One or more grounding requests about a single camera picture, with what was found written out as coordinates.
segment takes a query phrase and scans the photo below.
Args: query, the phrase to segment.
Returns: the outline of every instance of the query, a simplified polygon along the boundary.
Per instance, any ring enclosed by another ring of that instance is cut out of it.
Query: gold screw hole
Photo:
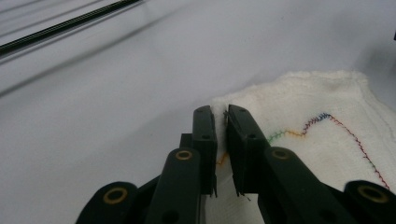
[[[287,160],[290,155],[288,151],[285,151],[283,149],[275,149],[272,151],[273,157],[280,159],[280,160]]]
[[[387,203],[389,201],[388,195],[371,186],[361,185],[358,187],[358,192],[364,198],[375,203]]]
[[[176,154],[176,158],[180,161],[187,161],[191,159],[191,157],[192,157],[192,153],[188,150],[182,150]]]
[[[127,195],[128,191],[125,188],[113,188],[106,192],[103,201],[108,204],[116,204],[122,202]]]

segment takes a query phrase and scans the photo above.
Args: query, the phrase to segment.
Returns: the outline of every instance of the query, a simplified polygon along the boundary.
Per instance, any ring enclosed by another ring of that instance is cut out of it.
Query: white towel
[[[263,223],[257,196],[236,197],[224,154],[228,104],[250,111],[271,146],[293,150],[317,178],[343,190],[368,180],[396,190],[396,114],[356,72],[290,73],[213,100],[219,139],[218,198],[206,201],[206,223]]]

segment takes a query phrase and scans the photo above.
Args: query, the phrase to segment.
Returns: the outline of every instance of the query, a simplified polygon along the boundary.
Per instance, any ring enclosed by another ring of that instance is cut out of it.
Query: white table surface
[[[0,44],[114,1],[0,0]],[[148,0],[0,60],[0,223],[74,223],[141,186],[210,99],[355,70],[396,109],[396,2]]]

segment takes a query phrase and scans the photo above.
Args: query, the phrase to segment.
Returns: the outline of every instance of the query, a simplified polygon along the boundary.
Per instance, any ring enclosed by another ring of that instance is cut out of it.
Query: multicolored thread
[[[305,137],[306,134],[308,133],[308,130],[310,127],[312,127],[313,124],[316,124],[318,122],[323,121],[324,119],[329,119],[331,120],[333,123],[335,123],[335,125],[343,128],[344,130],[347,131],[347,133],[353,137],[353,139],[355,140],[355,142],[358,144],[359,149],[361,150],[361,152],[363,153],[363,158],[366,159],[368,162],[370,162],[370,164],[372,165],[375,174],[378,176],[379,180],[384,184],[385,188],[390,189],[387,181],[385,181],[384,177],[381,175],[381,173],[378,171],[378,169],[375,167],[374,163],[372,162],[372,160],[370,159],[369,155],[367,154],[366,150],[363,148],[363,145],[361,144],[361,141],[359,140],[359,138],[352,132],[350,131],[347,126],[345,126],[340,120],[336,119],[333,115],[327,114],[327,113],[322,113],[320,115],[318,115],[317,117],[314,117],[312,119],[310,119],[304,126],[303,131],[302,132],[295,132],[293,130],[285,130],[285,131],[280,131],[280,132],[276,132],[272,135],[270,135],[270,137],[267,139],[268,142],[270,144],[272,144],[276,139],[285,136],[286,134],[289,134],[291,136],[294,137]]]

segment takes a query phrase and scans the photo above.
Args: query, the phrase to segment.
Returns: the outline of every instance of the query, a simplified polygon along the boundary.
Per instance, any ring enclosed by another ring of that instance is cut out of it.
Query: black plastic part
[[[263,173],[287,217],[277,223],[358,223],[292,151],[271,147],[262,161]]]
[[[227,150],[233,168],[233,182],[237,194],[258,193],[262,153],[270,147],[262,130],[243,107],[229,105]]]
[[[277,199],[277,194],[271,189],[267,179],[259,179],[259,181],[261,182],[261,188],[257,204],[265,224],[287,223],[288,217],[282,204]]]
[[[71,30],[79,25],[86,23],[88,21],[93,21],[106,14],[119,10],[123,7],[127,7],[131,4],[137,3],[141,0],[121,0],[116,3],[110,4],[105,7],[98,8],[92,12],[86,13],[84,15],[75,17],[74,19],[61,22],[47,29],[41,30],[39,32],[33,33],[31,35],[24,36],[20,39],[6,43],[0,46],[0,58],[10,54],[13,51],[17,51],[23,48],[27,48],[33,44],[36,44],[42,40],[48,39],[52,36],[59,35],[65,31]]]
[[[132,206],[132,222],[134,224],[145,223],[147,212],[160,176],[155,177],[137,190],[137,195]]]
[[[132,220],[132,205],[137,188],[130,183],[115,182],[99,189],[85,205],[77,224],[127,224]]]
[[[169,153],[146,224],[199,223],[200,161],[200,153],[192,148],[179,148]]]
[[[368,181],[346,184],[346,205],[361,223],[395,223],[396,196],[389,190]]]
[[[192,147],[201,155],[201,193],[212,195],[216,190],[216,156],[218,141],[215,120],[210,106],[194,110],[192,133],[183,133],[180,147]]]

